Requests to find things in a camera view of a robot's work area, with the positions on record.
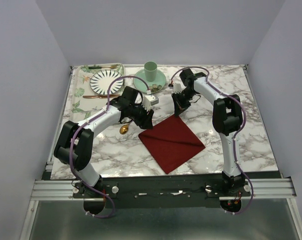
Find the dark red cloth napkin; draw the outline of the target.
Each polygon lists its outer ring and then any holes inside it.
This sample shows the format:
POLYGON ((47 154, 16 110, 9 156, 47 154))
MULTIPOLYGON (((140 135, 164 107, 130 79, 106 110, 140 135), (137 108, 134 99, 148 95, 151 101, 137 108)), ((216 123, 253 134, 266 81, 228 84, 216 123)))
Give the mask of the dark red cloth napkin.
POLYGON ((202 141, 174 115, 138 135, 161 169, 169 174, 205 149, 202 141))

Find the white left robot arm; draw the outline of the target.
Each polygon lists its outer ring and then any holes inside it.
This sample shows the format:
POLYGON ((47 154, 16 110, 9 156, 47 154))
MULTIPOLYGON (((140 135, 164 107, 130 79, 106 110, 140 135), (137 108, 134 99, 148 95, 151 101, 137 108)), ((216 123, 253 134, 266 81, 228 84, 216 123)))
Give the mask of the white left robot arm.
POLYGON ((102 190, 99 183, 101 176, 90 164, 94 138, 106 128, 129 118, 141 129, 152 129, 154 110, 151 107, 159 103, 155 95, 143 95, 142 101, 136 103, 136 98, 142 93, 129 86, 122 94, 111 99, 93 116, 77 123, 67 121, 61 130, 54 149, 54 157, 69 165, 73 175, 82 181, 84 191, 95 198, 102 190))

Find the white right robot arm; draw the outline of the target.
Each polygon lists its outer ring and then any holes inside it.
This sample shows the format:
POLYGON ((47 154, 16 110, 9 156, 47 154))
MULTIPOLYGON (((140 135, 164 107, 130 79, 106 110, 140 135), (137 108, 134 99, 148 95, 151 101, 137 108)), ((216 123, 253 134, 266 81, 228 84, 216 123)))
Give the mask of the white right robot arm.
POLYGON ((209 71, 193 73, 192 67, 184 67, 173 74, 171 81, 178 74, 185 89, 178 83, 173 87, 172 99, 174 116, 178 117, 191 106, 195 95, 205 97, 213 106, 212 124, 219 133, 223 151, 223 171, 221 191, 232 196, 245 185, 245 174, 239 164, 239 146, 236 136, 246 124, 246 113, 238 95, 229 95, 215 87, 209 80, 209 71))

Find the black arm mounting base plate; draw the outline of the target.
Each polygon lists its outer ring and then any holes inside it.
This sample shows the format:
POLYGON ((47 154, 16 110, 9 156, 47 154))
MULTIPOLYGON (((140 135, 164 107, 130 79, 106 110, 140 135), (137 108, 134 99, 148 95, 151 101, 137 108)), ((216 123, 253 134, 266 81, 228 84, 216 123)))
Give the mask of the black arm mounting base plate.
POLYGON ((73 196, 85 203, 105 200, 106 208, 186 208, 236 206, 250 196, 242 176, 227 180, 221 173, 101 178, 93 189, 77 183, 73 196))

